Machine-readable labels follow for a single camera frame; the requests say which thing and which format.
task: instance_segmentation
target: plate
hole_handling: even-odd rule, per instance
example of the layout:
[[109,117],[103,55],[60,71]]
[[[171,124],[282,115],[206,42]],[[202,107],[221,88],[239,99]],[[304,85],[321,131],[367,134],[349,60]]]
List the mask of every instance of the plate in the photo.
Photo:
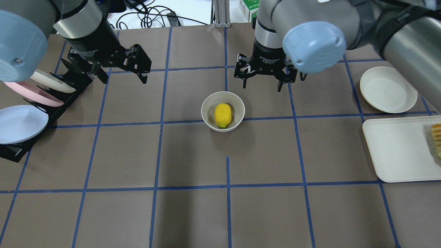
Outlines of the plate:
[[0,109],[0,144],[31,139],[46,127],[48,120],[46,113],[32,105]]
[[363,133],[375,172],[388,183],[441,180],[430,128],[441,116],[367,120]]
[[13,91],[17,92],[18,94],[26,98],[31,99],[32,101],[36,101],[51,107],[60,107],[61,105],[64,104],[62,101],[53,97],[51,94],[28,82],[21,81],[17,83],[15,82],[4,82],[4,83]]
[[64,93],[75,92],[75,88],[70,87],[68,84],[62,82],[58,78],[38,69],[35,70],[34,74],[32,74],[30,78],[54,90]]
[[374,67],[360,79],[364,99],[374,108],[387,113],[402,113],[411,109],[418,98],[417,91],[394,68]]

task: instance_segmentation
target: pink plate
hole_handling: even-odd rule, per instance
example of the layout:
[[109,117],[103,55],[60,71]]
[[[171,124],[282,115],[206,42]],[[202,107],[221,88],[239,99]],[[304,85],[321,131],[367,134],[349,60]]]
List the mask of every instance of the pink plate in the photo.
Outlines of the pink plate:
[[31,99],[32,101],[39,102],[41,104],[51,106],[51,107],[60,107],[64,103],[57,98],[53,97],[46,91],[38,88],[35,85],[32,85],[28,82],[4,82],[9,88],[18,94]]

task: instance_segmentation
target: bread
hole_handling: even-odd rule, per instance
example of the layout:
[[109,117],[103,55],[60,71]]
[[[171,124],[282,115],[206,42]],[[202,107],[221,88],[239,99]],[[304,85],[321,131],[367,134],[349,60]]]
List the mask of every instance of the bread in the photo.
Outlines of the bread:
[[435,124],[431,128],[432,139],[435,143],[435,148],[438,157],[441,159],[441,124]]

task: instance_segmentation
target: dish rack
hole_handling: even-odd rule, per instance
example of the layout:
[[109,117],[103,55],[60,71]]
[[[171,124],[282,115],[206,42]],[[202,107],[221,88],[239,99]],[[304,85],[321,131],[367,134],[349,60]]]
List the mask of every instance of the dish rack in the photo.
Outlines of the dish rack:
[[67,110],[72,103],[78,98],[78,96],[92,83],[93,79],[89,77],[86,73],[78,71],[70,62],[62,59],[63,64],[68,68],[68,71],[62,76],[56,76],[51,73],[52,76],[58,78],[59,80],[65,82],[69,86],[75,88],[73,93],[63,93],[54,89],[42,89],[47,93],[51,94],[55,98],[64,102],[60,107],[50,107],[35,101],[28,101],[32,106],[36,107],[40,111],[45,112],[49,116],[48,124],[46,127],[35,137],[8,145],[0,144],[0,158],[5,158],[13,162],[19,162],[23,156],[32,148],[36,141],[46,132],[48,128],[51,128],[52,124],[60,118],[60,116]]

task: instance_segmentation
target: white tray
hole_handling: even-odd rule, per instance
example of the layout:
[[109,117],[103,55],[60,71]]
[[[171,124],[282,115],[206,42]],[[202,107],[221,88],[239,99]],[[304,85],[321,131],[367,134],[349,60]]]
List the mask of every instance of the white tray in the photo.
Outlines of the white tray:
[[378,178],[384,182],[441,180],[430,127],[440,116],[367,120],[363,124]]

